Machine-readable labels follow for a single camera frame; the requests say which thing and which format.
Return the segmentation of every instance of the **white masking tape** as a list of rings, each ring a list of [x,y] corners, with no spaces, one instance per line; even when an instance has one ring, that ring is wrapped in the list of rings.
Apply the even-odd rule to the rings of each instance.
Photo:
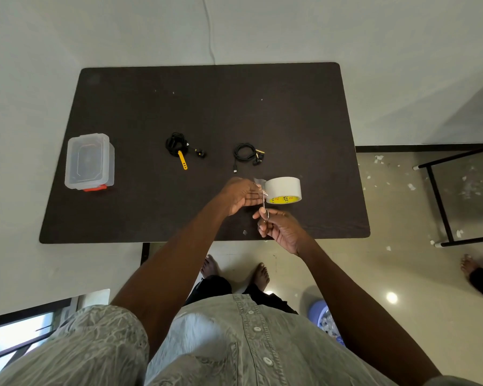
[[[302,199],[301,181],[296,177],[277,177],[265,183],[267,203],[295,203]]]

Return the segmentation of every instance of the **clear plastic container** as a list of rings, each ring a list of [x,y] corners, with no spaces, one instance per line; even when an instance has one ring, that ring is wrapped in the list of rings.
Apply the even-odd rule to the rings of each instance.
[[[66,151],[64,185],[72,189],[114,184],[114,148],[105,134],[70,138]]]

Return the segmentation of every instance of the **hand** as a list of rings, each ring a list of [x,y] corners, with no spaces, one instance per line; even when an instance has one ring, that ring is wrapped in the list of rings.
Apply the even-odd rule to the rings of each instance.
[[[263,203],[261,188],[249,179],[233,177],[221,190],[219,197],[229,204],[228,215],[236,214],[243,206],[255,206]]]
[[[258,231],[261,237],[270,235],[280,246],[296,256],[299,255],[299,243],[309,238],[299,222],[286,211],[260,207],[252,218],[259,218]]]

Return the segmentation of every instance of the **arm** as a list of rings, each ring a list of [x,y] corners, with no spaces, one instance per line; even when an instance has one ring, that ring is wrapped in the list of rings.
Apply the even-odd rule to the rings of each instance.
[[[125,283],[111,305],[130,310],[148,335],[151,359],[192,290],[222,221],[242,206],[262,202],[256,184],[238,177],[150,257]]]
[[[289,213],[269,209],[259,233],[270,235],[308,266],[347,347],[401,386],[418,386],[440,372],[413,338],[337,266]],[[267,217],[259,209],[253,218]],[[365,314],[365,323],[361,322]]]

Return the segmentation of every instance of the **another person's foot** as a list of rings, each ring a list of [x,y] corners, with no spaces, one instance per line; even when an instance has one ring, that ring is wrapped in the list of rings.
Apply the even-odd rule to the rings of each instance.
[[[267,268],[263,263],[259,263],[258,267],[254,271],[254,275],[252,275],[250,283],[257,285],[260,291],[264,291],[267,285],[270,283]]]
[[[216,265],[215,259],[213,259],[211,255],[207,255],[204,259],[204,264],[200,269],[200,273],[204,279],[211,275],[218,275],[218,266]]]
[[[479,267],[480,265],[469,255],[465,255],[460,263],[460,269],[464,272],[467,279],[469,278],[469,275]]]

